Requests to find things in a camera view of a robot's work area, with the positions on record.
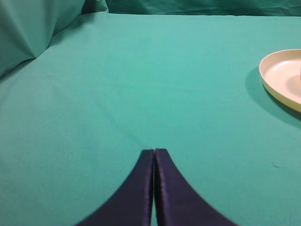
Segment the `left gripper dark blue left finger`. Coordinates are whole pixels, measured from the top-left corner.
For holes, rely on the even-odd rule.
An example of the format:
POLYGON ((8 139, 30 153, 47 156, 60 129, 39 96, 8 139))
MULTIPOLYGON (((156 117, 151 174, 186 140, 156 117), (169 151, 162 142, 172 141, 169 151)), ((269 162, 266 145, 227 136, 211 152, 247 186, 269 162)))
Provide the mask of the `left gripper dark blue left finger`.
POLYGON ((79 226, 150 226, 153 206, 154 151, 142 150, 117 191, 79 226))

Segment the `left gripper dark blue right finger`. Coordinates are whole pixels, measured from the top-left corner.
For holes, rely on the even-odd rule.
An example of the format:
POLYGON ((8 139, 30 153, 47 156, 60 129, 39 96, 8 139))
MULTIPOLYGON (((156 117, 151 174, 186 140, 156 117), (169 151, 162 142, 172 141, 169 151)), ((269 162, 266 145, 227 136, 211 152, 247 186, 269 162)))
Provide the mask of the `left gripper dark blue right finger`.
POLYGON ((159 226, 235 226, 186 181, 166 149, 155 150, 154 200, 159 226))

